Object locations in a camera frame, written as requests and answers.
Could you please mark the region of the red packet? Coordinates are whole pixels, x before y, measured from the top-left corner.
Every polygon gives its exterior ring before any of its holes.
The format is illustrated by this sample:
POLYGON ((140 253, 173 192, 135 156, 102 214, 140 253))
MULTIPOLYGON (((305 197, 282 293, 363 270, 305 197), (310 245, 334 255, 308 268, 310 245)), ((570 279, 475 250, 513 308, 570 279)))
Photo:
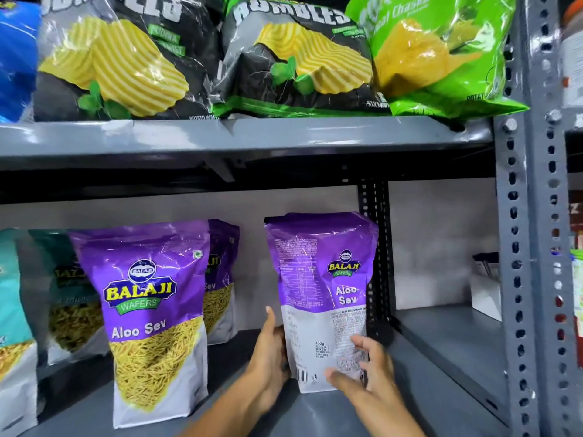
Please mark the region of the red packet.
POLYGON ((570 249, 583 250, 583 190, 570 190, 568 199, 570 249))

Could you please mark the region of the person's right forearm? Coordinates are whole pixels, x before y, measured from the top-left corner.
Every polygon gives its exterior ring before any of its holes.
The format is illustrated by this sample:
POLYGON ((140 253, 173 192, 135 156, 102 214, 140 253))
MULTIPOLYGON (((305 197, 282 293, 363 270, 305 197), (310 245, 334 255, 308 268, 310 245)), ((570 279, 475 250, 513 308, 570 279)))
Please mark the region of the person's right forearm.
POLYGON ((403 405, 372 403, 355 410, 371 437, 427 437, 403 405))

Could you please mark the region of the white cardboard box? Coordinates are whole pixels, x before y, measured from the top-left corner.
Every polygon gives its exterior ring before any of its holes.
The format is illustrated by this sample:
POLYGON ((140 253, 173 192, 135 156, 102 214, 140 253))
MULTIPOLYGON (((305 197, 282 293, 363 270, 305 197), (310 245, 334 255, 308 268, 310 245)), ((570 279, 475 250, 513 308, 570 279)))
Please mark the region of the white cardboard box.
POLYGON ((501 287, 499 278, 499 253, 483 252, 472 256, 470 275, 472 308, 501 322, 501 287))

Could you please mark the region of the green chips bag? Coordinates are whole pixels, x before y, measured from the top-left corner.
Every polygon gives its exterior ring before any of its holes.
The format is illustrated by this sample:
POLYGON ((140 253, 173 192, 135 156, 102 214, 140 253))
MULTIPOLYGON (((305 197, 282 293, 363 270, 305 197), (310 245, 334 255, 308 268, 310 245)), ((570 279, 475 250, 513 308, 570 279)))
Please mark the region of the green chips bag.
POLYGON ((472 119, 528 110, 504 94, 516 0, 350 0, 393 116, 472 119))

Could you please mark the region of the purple snack packet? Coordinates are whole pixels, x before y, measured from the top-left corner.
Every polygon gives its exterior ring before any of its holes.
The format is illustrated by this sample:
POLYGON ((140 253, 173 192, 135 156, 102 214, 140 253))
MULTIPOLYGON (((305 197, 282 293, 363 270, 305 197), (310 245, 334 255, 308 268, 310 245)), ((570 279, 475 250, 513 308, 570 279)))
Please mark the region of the purple snack packet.
POLYGON ((363 381, 350 338, 367 333, 366 290, 378 227, 358 212, 290 212, 264 219, 292 378, 301 394, 333 391, 324 370, 363 381))
POLYGON ((237 334, 233 266, 237 260, 240 228, 210 219, 210 253, 203 299, 203 321, 208 345, 230 341, 237 334))
POLYGON ((188 417, 208 396, 207 220, 72 229, 114 360, 114 429, 188 417))

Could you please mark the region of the teal snack packet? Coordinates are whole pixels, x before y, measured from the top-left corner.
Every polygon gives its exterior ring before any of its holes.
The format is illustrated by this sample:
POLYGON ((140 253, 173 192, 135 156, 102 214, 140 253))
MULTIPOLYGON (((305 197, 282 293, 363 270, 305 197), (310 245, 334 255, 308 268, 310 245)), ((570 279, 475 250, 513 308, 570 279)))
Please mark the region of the teal snack packet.
POLYGON ((37 425, 37 342, 21 298, 16 230, 0 229, 0 437, 37 425))
POLYGON ((100 298, 64 229, 30 229, 49 274, 47 365, 110 353, 100 298))

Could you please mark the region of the grey metal shelving rack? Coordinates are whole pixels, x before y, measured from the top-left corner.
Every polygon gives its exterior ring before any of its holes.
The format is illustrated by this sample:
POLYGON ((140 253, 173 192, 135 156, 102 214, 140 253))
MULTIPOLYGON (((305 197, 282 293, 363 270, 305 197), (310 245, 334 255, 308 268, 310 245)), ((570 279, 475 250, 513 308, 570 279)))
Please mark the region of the grey metal shelving rack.
POLYGON ((368 333, 397 360, 397 382, 432 437, 583 437, 583 370, 572 314, 567 148, 560 107, 559 0, 518 0, 508 89, 530 110, 454 131, 429 117, 241 118, 190 124, 0 125, 0 228, 98 227, 203 215, 243 229, 267 255, 264 216, 347 211, 380 223, 368 333), (493 176, 501 326, 468 307, 397 310, 397 217, 445 241, 430 216, 477 205, 469 187, 413 197, 412 180, 493 176))

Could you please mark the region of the blue chips bag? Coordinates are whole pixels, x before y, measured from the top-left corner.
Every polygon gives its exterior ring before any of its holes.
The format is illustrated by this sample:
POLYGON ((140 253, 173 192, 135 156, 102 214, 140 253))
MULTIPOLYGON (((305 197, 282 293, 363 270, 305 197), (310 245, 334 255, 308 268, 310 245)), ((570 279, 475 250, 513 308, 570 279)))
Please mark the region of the blue chips bag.
POLYGON ((37 3, 0 0, 0 124, 20 121, 32 102, 40 25, 37 3))

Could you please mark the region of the person's left hand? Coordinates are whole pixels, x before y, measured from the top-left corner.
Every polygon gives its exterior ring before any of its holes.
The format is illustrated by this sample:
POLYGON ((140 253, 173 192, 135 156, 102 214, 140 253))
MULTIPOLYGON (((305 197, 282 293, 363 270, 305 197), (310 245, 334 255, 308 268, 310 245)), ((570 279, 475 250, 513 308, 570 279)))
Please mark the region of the person's left hand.
POLYGON ((276 325, 274 342, 267 343, 264 323, 245 371, 250 376, 254 405, 260 414, 266 414, 273 407, 283 386, 291 377, 283 326, 276 325))

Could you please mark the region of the purple snack packet, yellow noodles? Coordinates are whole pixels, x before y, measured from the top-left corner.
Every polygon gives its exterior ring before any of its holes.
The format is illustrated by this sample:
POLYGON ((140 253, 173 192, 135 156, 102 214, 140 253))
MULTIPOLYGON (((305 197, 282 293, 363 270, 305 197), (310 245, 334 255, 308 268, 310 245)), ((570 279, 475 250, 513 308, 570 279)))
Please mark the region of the purple snack packet, yellow noodles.
POLYGON ((233 266, 237 260, 240 228, 210 219, 210 253, 203 299, 203 321, 208 345, 230 341, 237 334, 233 266))
POLYGON ((208 396, 207 220, 72 229, 114 360, 114 429, 188 417, 208 396))

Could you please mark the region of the person's right hand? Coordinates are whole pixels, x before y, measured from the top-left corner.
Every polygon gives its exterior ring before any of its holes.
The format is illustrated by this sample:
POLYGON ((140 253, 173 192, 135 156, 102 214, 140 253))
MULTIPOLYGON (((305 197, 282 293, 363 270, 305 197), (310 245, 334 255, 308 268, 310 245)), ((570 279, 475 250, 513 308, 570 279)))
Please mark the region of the person's right hand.
POLYGON ((368 353, 368 361, 360 362, 360 367, 367 375, 365 391, 361 394, 344 394, 355 407, 382 403, 385 405, 404 405, 394 380, 394 366, 390 355, 384 347, 372 338, 353 335, 350 338, 353 345, 360 351, 368 353))

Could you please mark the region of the black slotted rack post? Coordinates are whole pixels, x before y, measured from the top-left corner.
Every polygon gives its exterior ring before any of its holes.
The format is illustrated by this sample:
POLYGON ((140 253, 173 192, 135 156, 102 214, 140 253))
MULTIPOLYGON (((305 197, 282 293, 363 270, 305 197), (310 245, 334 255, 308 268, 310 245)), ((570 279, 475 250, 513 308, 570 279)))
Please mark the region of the black slotted rack post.
POLYGON ((373 275, 366 290, 367 335, 389 346, 395 334, 396 295, 388 182, 362 179, 358 185, 359 212, 375 222, 378 239, 373 275))

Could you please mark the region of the person's left forearm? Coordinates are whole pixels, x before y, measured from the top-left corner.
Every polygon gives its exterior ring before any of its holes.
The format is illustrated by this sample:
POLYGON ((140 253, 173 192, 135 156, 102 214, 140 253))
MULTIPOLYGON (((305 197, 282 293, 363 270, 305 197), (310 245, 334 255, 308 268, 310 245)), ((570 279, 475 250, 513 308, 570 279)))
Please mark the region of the person's left forearm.
POLYGON ((240 380, 178 437, 248 437, 265 413, 264 391, 240 380))

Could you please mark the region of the black ridged chips bag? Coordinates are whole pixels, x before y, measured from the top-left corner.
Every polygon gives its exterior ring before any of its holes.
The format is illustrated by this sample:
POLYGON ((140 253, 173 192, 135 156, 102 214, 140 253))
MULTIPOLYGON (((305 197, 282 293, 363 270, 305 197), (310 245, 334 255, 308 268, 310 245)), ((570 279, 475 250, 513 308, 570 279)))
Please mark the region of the black ridged chips bag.
POLYGON ((208 120, 226 0, 41 0, 36 122, 208 120))
POLYGON ((216 117, 390 116, 366 33, 338 9, 300 0, 226 0, 216 117))

